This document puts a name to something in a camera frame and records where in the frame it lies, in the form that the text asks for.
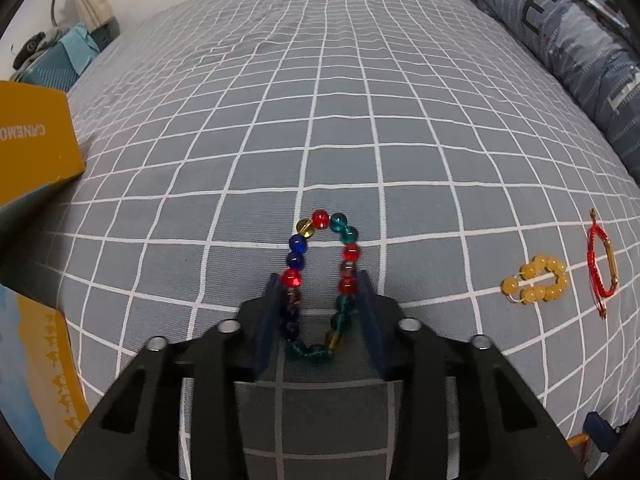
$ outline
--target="red braided bracelet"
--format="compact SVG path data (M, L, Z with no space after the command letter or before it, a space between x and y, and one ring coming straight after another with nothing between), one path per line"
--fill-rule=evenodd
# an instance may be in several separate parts
M602 302L601 298L610 298L615 293L618 288L618 270L616 269L616 258L613 253L613 248L611 247L611 240L607 236L604 229L598 225L596 222L596 210L591 209L590 211L591 221L593 224L589 228L588 233L588 242L587 242L587 266L589 267L589 276L591 279L591 288L593 289L593 293L596 299L596 308L598 309L598 313L602 319L607 319L607 307ZM609 290L605 290L604 285L602 284L602 278L600 277L600 273L598 272L598 267L596 265L596 255L593 251L593 243L596 235L602 243L604 244L605 251L607 253L607 261L609 263L609 273L611 275L611 286Z

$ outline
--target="bracelet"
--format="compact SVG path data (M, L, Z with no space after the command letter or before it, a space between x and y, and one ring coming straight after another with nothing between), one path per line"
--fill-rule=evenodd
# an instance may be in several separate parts
M610 298L618 288L618 268L616 267L616 256L611 247L611 240L607 236L606 232L596 222L597 213L595 209L589 211L591 221L593 222L589 228L588 241L587 241L587 266L589 267L589 277L591 281L591 288L593 289L593 295L596 298L596 308L602 319L607 319L607 306L603 303L602 298ZM607 261L609 263L609 274L611 276L611 285L609 290L604 288L602 284L602 278L598 272L598 266L596 265L596 255L593 250L593 243L595 237L598 236L604 244L605 252L607 253Z
M324 344L315 343L307 346L300 339L300 304L302 295L300 285L302 276L300 270L305 267L304 253L307 248L307 238L311 238L316 229L326 229L340 234L340 240L344 244L342 251L342 263L340 264L340 282L335 300L336 312L330 321L330 329L324 336ZM317 210L311 219L303 218L296 224L297 234L289 238L287 255L288 268L281 275L282 285L285 287L282 293L280 306L280 333L286 340L287 348L292 357L309 358L314 361L323 361L334 354L334 350L340 340L340 335L351 327L351 311L355 306L354 295L358 291L356 280L356 262L360 257L360 248L357 245L358 230L350 226L347 217L343 213L329 214L324 210Z
M502 280L500 290L512 303L531 304L535 301L553 301L562 297L569 288L569 278L564 273L566 264L555 256L537 254L532 261L520 267L520 273L508 276ZM524 280L532 280L542 272L552 272L556 277L553 285L531 285L520 289L519 277ZM512 294L520 293L520 299L515 300Z

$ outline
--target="red cord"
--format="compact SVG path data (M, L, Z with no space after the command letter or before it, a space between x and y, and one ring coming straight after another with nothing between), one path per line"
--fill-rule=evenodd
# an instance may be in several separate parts
M603 243L609 239L607 237L604 229L600 227L596 222L595 211L591 210L591 220L593 221L593 225L589 228L589 238L587 242L587 266L589 267L589 275L591 281L591 288L593 289L594 296L596 298L596 308L598 309L598 313L602 319L607 318L607 306L604 304L601 298L610 298L615 293L618 288L618 284L613 282L611 283L611 287L609 290L604 288L602 284L602 278L600 277L600 273L598 272L598 267L596 266L596 255L593 251L593 243L595 241L596 235Z

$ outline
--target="teal bead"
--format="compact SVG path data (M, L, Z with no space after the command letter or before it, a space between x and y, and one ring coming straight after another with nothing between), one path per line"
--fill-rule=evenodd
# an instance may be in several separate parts
M338 312L345 312L350 314L355 308L356 302L351 294L341 294L335 298L335 309Z
M326 361L329 358L329 351L323 344L316 343L308 348L306 357L313 362L320 363Z
M334 233L341 233L347 227L347 217L344 213L334 213L329 218L329 229Z
M340 240L342 240L343 244L354 244L358 241L358 230L351 226L347 225L340 232Z
M292 359L300 359L308 355L309 348L300 339L287 342L287 353Z
M336 332L348 332L351 328L351 316L346 312L336 312L331 317L330 325Z

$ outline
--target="cardboard box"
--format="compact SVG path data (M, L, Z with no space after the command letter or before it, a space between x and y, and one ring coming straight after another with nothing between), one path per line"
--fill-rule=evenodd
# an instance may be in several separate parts
M51 478L89 416L65 318L1 285L0 412Z
M21 218L83 171L66 94L0 81L0 249Z

